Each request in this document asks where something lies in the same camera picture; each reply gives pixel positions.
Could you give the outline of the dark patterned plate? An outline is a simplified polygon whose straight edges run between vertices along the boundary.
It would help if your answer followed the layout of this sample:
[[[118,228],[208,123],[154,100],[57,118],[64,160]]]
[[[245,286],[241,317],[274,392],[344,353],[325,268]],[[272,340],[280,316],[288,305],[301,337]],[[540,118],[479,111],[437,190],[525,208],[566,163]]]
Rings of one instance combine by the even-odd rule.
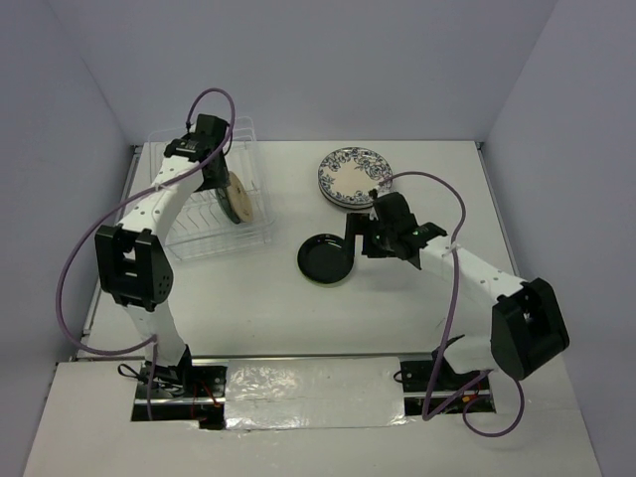
[[[363,147],[344,147],[332,151],[318,166],[318,186],[342,192],[358,188],[389,192],[393,183],[389,162],[379,153]]]

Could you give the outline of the white pink plate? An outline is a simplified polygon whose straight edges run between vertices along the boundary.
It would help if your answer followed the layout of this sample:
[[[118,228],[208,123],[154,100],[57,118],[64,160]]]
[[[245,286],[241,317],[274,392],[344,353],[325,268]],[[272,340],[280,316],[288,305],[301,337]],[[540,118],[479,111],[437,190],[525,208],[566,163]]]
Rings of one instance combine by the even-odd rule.
[[[356,189],[342,192],[333,188],[319,187],[319,191],[325,199],[336,206],[349,210],[368,209],[373,205],[373,198],[369,195],[369,189]]]

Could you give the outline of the beige plate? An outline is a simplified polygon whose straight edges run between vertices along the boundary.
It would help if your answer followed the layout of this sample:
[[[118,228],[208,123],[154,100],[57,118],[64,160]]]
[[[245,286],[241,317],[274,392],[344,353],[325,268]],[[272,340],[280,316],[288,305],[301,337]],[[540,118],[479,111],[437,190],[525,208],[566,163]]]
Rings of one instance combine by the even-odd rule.
[[[234,217],[233,222],[235,224],[251,223],[253,221],[252,203],[238,175],[234,172],[230,173],[227,197]]]

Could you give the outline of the lime green plate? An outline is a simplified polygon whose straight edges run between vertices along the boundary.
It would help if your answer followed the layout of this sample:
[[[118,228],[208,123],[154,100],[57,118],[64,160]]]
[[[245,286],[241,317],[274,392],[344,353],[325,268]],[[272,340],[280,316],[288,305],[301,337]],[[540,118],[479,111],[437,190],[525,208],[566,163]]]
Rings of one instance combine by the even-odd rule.
[[[311,285],[317,286],[317,287],[323,287],[323,288],[340,287],[340,286],[344,285],[345,283],[347,283],[348,280],[349,280],[349,276],[346,276],[346,277],[343,277],[342,279],[334,281],[334,282],[324,282],[324,281],[312,279],[311,277],[308,277],[306,275],[302,275],[302,276]]]

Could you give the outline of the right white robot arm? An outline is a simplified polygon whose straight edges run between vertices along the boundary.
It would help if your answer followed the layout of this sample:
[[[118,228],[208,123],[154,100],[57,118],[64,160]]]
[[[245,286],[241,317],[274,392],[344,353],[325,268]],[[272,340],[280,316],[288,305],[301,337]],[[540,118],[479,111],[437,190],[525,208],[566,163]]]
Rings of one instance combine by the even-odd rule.
[[[464,294],[490,309],[489,338],[469,340],[487,369],[522,381],[569,347],[557,295],[547,281],[507,273],[461,247],[456,235],[437,224],[419,224],[402,194],[376,197],[370,214],[348,214],[348,251],[357,237],[363,240],[363,256],[398,258],[448,278],[452,304]]]

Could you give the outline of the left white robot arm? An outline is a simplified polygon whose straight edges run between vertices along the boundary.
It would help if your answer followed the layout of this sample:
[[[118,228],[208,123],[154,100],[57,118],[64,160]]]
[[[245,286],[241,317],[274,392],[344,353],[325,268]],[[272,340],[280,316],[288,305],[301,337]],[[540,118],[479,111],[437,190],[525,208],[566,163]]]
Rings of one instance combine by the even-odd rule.
[[[94,236],[101,289],[126,311],[142,340],[157,338],[144,347],[147,366],[175,397],[192,389],[195,372],[168,305],[174,273],[163,244],[194,193],[230,183],[223,152],[230,131],[225,120],[199,115],[194,131],[166,146],[151,193]]]

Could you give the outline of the teal green plate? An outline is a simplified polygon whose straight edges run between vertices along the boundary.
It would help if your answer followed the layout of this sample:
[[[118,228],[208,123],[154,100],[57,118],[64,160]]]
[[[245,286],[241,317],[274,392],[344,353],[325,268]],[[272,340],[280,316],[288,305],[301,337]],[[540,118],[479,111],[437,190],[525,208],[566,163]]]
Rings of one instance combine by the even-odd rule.
[[[233,223],[239,224],[241,222],[240,217],[233,209],[233,206],[230,202],[230,198],[228,196],[228,190],[226,188],[219,188],[215,190],[215,196],[217,202],[225,213],[226,217]]]

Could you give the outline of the dark green plate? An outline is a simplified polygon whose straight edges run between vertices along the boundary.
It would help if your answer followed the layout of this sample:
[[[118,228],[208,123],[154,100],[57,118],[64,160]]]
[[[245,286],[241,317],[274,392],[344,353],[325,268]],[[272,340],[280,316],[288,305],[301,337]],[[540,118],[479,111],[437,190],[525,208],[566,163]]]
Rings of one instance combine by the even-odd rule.
[[[303,275],[315,280],[334,282],[351,271],[344,263],[344,239],[331,234],[308,238],[297,251],[296,262]]]

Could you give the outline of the silver foil tape patch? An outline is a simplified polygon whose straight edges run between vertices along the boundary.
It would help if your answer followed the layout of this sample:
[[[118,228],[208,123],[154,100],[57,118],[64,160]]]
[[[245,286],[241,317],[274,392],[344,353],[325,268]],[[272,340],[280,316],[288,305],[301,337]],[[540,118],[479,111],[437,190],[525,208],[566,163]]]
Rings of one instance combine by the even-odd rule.
[[[229,430],[403,425],[395,357],[233,360],[225,387]]]

